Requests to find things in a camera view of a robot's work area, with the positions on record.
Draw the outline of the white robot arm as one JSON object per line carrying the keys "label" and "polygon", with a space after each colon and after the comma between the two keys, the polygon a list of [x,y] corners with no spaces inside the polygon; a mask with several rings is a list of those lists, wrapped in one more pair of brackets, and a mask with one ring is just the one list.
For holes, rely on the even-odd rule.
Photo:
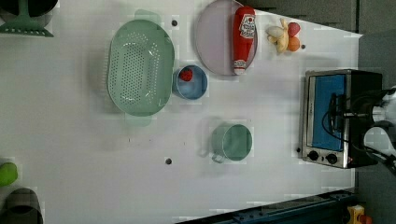
{"label": "white robot arm", "polygon": [[[395,88],[359,94],[351,100],[347,112],[352,119],[364,123],[360,130],[353,128],[353,131],[358,131],[358,136],[350,137],[350,144],[395,173]],[[373,128],[385,133],[389,149],[375,149],[365,145],[365,135]]]}

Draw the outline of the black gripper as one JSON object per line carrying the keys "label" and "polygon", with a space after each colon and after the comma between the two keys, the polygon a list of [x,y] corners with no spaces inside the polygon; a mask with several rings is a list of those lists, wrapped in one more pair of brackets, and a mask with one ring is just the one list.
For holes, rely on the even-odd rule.
{"label": "black gripper", "polygon": [[344,112],[345,119],[358,119],[370,124],[385,120],[383,98],[386,91],[365,91],[350,99],[350,106]]}

